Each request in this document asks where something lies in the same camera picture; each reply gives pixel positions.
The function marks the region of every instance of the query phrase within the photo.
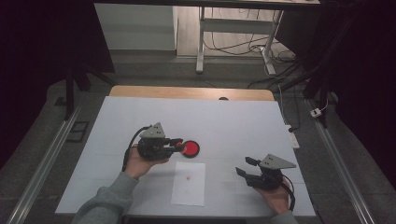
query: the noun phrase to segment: human hand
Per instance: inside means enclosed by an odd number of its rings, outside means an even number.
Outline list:
[[[283,183],[288,187],[290,186],[285,178],[283,178]],[[289,211],[289,194],[282,187],[273,190],[256,188],[255,190],[260,193],[275,214],[280,215]]]
[[[133,145],[129,152],[129,159],[124,172],[127,175],[138,179],[140,176],[145,175],[152,166],[156,164],[166,163],[168,161],[169,159],[147,161],[140,157],[139,152],[137,151],[137,145]]]

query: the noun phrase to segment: gray sleeve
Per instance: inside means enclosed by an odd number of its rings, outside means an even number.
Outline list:
[[[110,187],[99,188],[95,197],[84,203],[72,223],[117,223],[132,204],[132,192],[139,181],[120,172]]]
[[[271,218],[271,224],[298,224],[291,211]]]

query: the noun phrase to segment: red disc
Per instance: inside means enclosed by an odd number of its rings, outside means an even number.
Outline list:
[[[198,143],[194,141],[186,141],[184,144],[185,147],[181,154],[187,158],[194,158],[198,155],[200,150]]]

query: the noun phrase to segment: white wall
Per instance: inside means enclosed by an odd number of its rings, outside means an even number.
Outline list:
[[[177,8],[95,4],[109,49],[175,50]]]

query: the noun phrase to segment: person's arm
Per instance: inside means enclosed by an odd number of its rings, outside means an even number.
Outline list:
[[[289,186],[289,183],[284,179],[283,183]],[[289,194],[279,187],[274,190],[255,189],[267,202],[268,206],[276,214],[271,218],[271,224],[298,224],[293,213],[289,210]]]
[[[72,223],[117,223],[132,204],[132,192],[139,182],[155,164],[168,160],[146,161],[139,156],[133,146],[124,172],[120,172],[110,187],[99,188],[95,197],[84,203],[76,213]]]

